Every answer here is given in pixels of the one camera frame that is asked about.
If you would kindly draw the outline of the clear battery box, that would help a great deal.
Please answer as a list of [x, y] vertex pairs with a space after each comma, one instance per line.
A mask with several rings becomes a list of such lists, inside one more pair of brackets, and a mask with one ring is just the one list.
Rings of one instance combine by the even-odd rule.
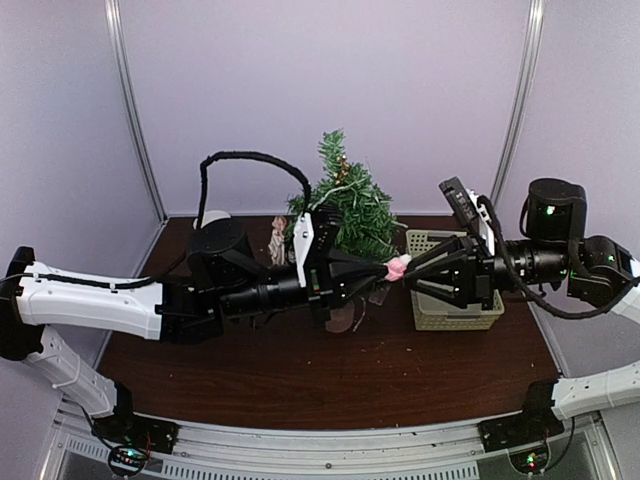
[[388, 296], [391, 285], [384, 284], [374, 288], [369, 295], [368, 301], [376, 306], [382, 306]]

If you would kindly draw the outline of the pink yarn hat ornament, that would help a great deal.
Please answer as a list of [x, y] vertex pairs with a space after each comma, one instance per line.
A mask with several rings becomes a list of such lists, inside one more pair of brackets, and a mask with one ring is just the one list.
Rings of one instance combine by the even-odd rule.
[[403, 254], [392, 258], [386, 263], [387, 274], [385, 280], [389, 282], [396, 282], [404, 277], [409, 263], [412, 257], [409, 254]]

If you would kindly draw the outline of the white round ornament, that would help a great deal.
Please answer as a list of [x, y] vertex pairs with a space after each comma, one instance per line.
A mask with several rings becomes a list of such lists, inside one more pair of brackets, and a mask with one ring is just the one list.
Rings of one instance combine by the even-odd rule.
[[271, 238], [268, 244], [271, 263], [274, 266], [283, 266], [286, 263], [285, 230], [287, 220], [284, 216], [275, 216], [271, 226]]

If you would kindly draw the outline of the small green christmas tree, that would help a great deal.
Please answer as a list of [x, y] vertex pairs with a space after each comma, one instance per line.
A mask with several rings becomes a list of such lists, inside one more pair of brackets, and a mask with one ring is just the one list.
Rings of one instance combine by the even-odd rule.
[[360, 162], [348, 159], [348, 177], [340, 184], [334, 182], [337, 158], [346, 155], [343, 130], [325, 132], [318, 144], [323, 162], [324, 177], [311, 187], [310, 200], [303, 194], [287, 200], [288, 215], [297, 217], [304, 206], [316, 208], [321, 203], [335, 205], [343, 223], [334, 246], [347, 254], [385, 263], [398, 255], [393, 244], [399, 222], [391, 210], [392, 197], [373, 180], [369, 169]]

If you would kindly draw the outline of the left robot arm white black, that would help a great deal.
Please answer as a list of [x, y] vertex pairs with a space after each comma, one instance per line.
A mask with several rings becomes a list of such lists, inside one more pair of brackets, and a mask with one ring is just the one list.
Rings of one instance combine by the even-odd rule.
[[100, 375], [57, 332], [76, 325], [146, 340], [192, 345], [219, 336], [227, 319], [307, 307], [318, 323], [384, 279], [386, 264], [337, 250], [338, 226], [304, 217], [296, 261], [267, 267], [254, 257], [241, 222], [227, 217], [196, 228], [183, 262], [185, 279], [118, 279], [52, 268], [30, 247], [17, 249], [1, 282], [1, 355], [39, 369], [123, 444], [144, 424], [130, 391]]

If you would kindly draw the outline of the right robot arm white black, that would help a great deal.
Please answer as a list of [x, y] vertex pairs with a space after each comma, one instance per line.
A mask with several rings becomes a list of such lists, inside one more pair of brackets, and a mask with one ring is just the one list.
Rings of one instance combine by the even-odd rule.
[[583, 187], [555, 178], [532, 181], [520, 240], [506, 240], [491, 201], [458, 178], [439, 188], [467, 233], [410, 261], [404, 283], [411, 290], [458, 308], [485, 309], [493, 308], [496, 292], [518, 291], [563, 320], [610, 312], [639, 320], [639, 262], [606, 236], [586, 236]]

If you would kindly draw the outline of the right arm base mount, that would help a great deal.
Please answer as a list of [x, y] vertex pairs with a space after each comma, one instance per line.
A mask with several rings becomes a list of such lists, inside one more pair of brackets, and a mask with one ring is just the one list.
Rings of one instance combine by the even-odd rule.
[[519, 413], [479, 422], [484, 451], [511, 449], [563, 433], [564, 423], [552, 411], [555, 384], [556, 381], [534, 382], [526, 392]]

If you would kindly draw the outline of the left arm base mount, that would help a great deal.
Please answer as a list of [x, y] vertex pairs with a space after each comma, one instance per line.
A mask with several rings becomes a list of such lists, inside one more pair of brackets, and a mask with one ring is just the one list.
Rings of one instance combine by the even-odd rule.
[[115, 406], [106, 417], [92, 417], [94, 433], [104, 440], [145, 451], [172, 454], [179, 426], [171, 421], [135, 414], [131, 391], [115, 383]]

